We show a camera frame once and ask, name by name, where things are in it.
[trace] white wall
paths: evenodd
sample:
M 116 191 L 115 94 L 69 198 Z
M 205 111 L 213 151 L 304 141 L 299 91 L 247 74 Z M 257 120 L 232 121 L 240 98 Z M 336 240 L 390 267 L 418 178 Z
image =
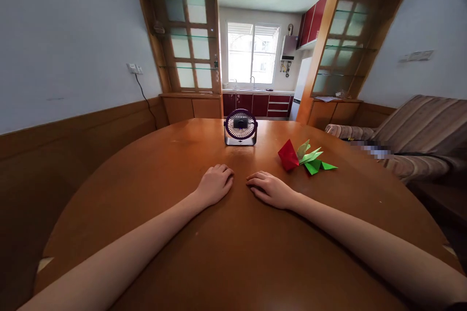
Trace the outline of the white wall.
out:
M 220 44 L 221 44 L 221 60 L 222 60 L 222 81 L 229 81 L 229 68 L 227 65 L 227 22 L 239 22 L 239 23 L 267 23 L 277 24 L 281 27 L 279 34 L 279 44 L 277 45 L 277 56 L 274 67 L 274 80 L 272 87 L 275 90 L 286 90 L 293 91 L 297 85 L 297 77 L 300 71 L 300 64 L 302 62 L 302 52 L 296 51 L 295 58 L 290 66 L 289 77 L 286 78 L 285 73 L 280 72 L 281 60 L 280 54 L 282 51 L 282 39 L 284 35 L 288 33 L 287 27 L 290 23 L 293 24 L 293 35 L 298 36 L 300 30 L 300 21 L 302 15 L 291 14 L 291 13 L 280 13 L 280 12 L 268 12 L 268 11 L 255 11 L 255 10 L 244 10 L 229 7 L 219 8 L 219 20 L 220 20 Z
M 139 0 L 0 0 L 0 134 L 161 92 Z
M 359 98 L 397 108 L 415 94 L 467 99 L 467 0 L 404 0 Z M 401 56 L 435 50 L 430 61 Z

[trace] paper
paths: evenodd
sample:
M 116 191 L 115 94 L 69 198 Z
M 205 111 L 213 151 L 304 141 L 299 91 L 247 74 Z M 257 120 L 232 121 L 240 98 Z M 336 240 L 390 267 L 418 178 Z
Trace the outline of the paper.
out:
M 322 152 L 318 152 L 320 149 L 321 147 L 311 153 L 308 153 L 307 155 L 304 155 L 302 160 L 300 160 L 300 164 L 307 163 L 318 158 L 322 154 Z
M 301 145 L 297 150 L 297 158 L 302 159 L 305 153 L 310 149 L 310 140 L 306 141 L 303 145 Z
M 285 145 L 277 152 L 279 155 L 282 166 L 286 171 L 292 170 L 299 166 L 298 157 L 293 148 L 292 141 L 290 139 L 285 143 Z
M 301 145 L 297 152 L 295 152 L 292 141 L 290 139 L 285 143 L 285 145 L 280 149 L 277 154 L 279 155 L 282 166 L 286 171 L 292 170 L 293 168 L 298 167 L 299 165 L 305 165 L 306 169 L 310 175 L 315 175 L 319 172 L 320 169 L 331 170 L 337 169 L 336 166 L 324 163 L 318 157 L 323 154 L 320 152 L 320 148 L 315 149 L 313 152 L 306 154 L 310 149 L 310 140 L 307 140 L 303 145 Z
M 341 100 L 340 98 L 330 97 L 330 96 L 317 96 L 317 97 L 313 97 L 313 98 L 317 99 L 317 100 L 324 101 L 324 102 L 329 102 L 329 101 L 332 101 L 332 100 Z
M 322 167 L 324 170 L 337 169 L 337 167 L 335 167 L 334 165 L 331 165 L 331 164 L 328 164 L 328 163 L 324 163 L 324 162 L 321 162 L 321 167 Z

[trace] forearm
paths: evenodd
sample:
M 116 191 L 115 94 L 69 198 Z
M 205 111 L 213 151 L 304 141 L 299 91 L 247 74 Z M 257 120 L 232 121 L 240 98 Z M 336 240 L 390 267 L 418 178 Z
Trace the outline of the forearm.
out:
M 467 279 L 425 251 L 363 220 L 299 195 L 291 209 L 346 246 L 426 309 L 467 301 Z
M 19 310 L 106 310 L 205 205 L 190 195 L 79 264 Z

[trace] green origami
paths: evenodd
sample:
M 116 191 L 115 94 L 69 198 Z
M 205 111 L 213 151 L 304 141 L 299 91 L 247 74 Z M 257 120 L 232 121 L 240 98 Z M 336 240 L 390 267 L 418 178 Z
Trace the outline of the green origami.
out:
M 299 161 L 300 165 L 304 164 L 306 169 L 311 175 L 318 173 L 320 169 L 323 169 L 323 170 L 337 169 L 336 166 L 328 164 L 328 163 L 324 163 L 322 160 L 318 159 L 318 157 L 323 153 L 323 152 L 319 152 L 321 147 L 314 150 L 311 153 L 305 154 L 305 152 L 311 147 L 309 143 L 310 143 L 310 140 L 308 140 L 303 145 L 301 145 L 297 150 L 297 157 L 298 159 L 301 159 Z

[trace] hand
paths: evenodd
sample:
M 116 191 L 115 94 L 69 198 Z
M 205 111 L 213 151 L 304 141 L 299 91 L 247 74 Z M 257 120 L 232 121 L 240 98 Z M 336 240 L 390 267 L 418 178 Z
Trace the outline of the hand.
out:
M 193 195 L 200 200 L 205 207 L 216 204 L 232 187 L 234 171 L 227 165 L 217 164 L 210 167 L 199 182 L 198 188 Z
M 293 204 L 302 195 L 291 189 L 277 177 L 264 171 L 248 176 L 247 185 L 262 188 L 266 193 L 256 187 L 250 187 L 256 197 L 278 209 L 292 209 Z

